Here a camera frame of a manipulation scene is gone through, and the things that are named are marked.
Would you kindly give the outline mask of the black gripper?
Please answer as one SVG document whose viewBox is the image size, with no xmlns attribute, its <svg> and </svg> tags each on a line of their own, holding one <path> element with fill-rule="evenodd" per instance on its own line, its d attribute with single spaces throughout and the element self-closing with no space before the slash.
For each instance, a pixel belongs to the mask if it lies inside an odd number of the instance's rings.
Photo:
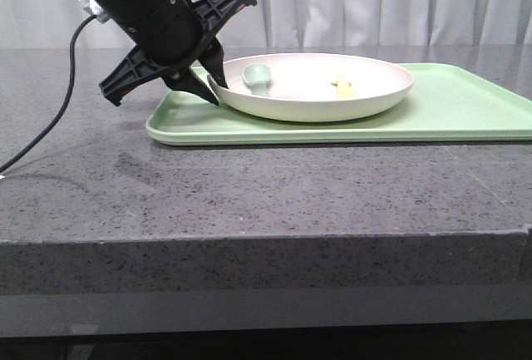
<svg viewBox="0 0 532 360">
<path fill-rule="evenodd" d="M 152 26 L 128 27 L 134 48 L 100 83 L 103 96 L 119 106 L 125 95 L 149 81 L 162 79 L 173 91 L 184 91 L 215 105 L 219 101 L 199 79 L 194 62 L 227 88 L 224 49 L 217 34 L 237 12 L 257 0 L 166 0 L 152 15 Z"/>
</svg>

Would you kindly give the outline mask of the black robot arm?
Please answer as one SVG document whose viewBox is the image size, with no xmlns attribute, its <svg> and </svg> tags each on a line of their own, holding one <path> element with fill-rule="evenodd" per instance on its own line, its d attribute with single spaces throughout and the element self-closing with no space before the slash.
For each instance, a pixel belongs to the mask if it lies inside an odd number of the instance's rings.
<svg viewBox="0 0 532 360">
<path fill-rule="evenodd" d="M 95 0 L 135 47 L 104 79 L 102 95 L 119 106 L 130 91 L 160 78 L 216 104 L 215 94 L 191 70 L 199 62 L 218 86 L 226 86 L 224 49 L 217 34 L 242 8 L 257 0 Z"/>
</svg>

